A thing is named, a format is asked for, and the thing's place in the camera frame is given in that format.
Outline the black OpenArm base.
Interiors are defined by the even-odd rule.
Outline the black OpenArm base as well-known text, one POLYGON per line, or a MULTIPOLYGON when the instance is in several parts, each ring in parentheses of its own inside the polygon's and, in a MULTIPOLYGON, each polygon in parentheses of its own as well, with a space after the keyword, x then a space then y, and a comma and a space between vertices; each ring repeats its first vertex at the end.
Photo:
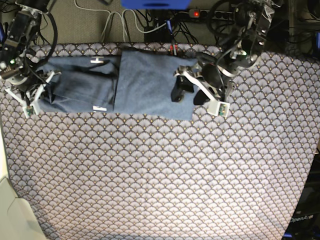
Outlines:
POLYGON ((314 156, 304 189, 282 237, 283 240, 320 238, 320 153, 314 156))

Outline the blue box overhead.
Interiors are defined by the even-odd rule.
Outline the blue box overhead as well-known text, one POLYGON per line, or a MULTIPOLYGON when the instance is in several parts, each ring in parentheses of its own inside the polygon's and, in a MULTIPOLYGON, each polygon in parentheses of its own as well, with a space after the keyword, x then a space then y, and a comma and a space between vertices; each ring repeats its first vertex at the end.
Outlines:
POLYGON ((185 10, 190 0, 122 0, 121 5, 132 10, 185 10))

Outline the black power strip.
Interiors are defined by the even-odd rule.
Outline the black power strip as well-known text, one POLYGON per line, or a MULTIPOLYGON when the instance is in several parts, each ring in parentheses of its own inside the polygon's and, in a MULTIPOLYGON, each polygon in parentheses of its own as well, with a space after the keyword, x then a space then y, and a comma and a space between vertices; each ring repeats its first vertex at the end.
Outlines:
MULTIPOLYGON (((209 10, 190 9, 188 15, 192 19, 206 20, 209 15, 209 10)), ((231 11, 217 10, 213 13, 212 19, 217 21, 232 21, 234 19, 234 13, 231 11)))

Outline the red black clamp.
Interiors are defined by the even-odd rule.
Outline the red black clamp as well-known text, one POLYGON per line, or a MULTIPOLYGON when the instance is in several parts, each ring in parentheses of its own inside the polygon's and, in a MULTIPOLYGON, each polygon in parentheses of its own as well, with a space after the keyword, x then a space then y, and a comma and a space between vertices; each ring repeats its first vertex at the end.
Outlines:
POLYGON ((177 44, 171 44, 169 47, 169 52, 172 56, 178 56, 178 45, 177 44))

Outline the blue grey T-shirt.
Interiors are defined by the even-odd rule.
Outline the blue grey T-shirt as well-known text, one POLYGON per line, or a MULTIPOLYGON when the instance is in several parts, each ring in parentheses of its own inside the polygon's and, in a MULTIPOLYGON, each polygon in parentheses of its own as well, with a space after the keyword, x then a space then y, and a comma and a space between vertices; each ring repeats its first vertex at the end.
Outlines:
POLYGON ((147 114, 172 120, 192 119, 194 94, 171 100, 175 71, 194 58, 125 50, 120 56, 53 57, 42 67, 55 71, 39 99, 44 112, 147 114))

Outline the fan patterned table cloth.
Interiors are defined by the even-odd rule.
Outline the fan patterned table cloth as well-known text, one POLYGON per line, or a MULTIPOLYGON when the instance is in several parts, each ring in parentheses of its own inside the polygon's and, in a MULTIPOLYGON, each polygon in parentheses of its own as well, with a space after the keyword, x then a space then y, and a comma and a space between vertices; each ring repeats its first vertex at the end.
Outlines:
POLYGON ((320 64, 266 52, 228 117, 41 113, 0 93, 8 173, 49 240, 279 240, 320 138, 320 64))

